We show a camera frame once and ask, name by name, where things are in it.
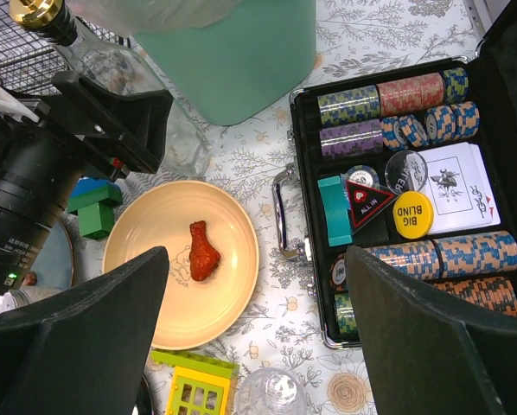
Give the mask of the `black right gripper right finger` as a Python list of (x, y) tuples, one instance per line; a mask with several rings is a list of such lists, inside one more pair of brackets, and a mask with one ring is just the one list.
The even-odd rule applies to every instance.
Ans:
[(358, 246), (348, 289), (380, 414), (517, 414), (517, 317), (406, 276)]

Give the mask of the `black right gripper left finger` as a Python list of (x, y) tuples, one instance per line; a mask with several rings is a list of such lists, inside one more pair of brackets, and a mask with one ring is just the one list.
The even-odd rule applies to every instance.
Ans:
[(154, 247), (0, 314), (0, 414), (130, 414), (169, 275)]

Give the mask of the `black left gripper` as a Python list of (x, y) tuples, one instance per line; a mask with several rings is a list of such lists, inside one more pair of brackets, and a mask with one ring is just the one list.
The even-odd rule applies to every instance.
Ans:
[(0, 295), (22, 285), (82, 176), (154, 174), (164, 157), (169, 91), (117, 95), (75, 71), (52, 84), (13, 96), (28, 116), (0, 111)]

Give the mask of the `clear glass bottle gold cap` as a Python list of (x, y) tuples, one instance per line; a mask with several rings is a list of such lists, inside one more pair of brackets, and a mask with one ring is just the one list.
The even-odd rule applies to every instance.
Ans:
[[(50, 43), (73, 70), (111, 93), (128, 96), (166, 87), (140, 54), (100, 39), (63, 1), (10, 1), (9, 14), (23, 29)], [(178, 100), (169, 111), (165, 138), (170, 171), (204, 176), (211, 145)]]

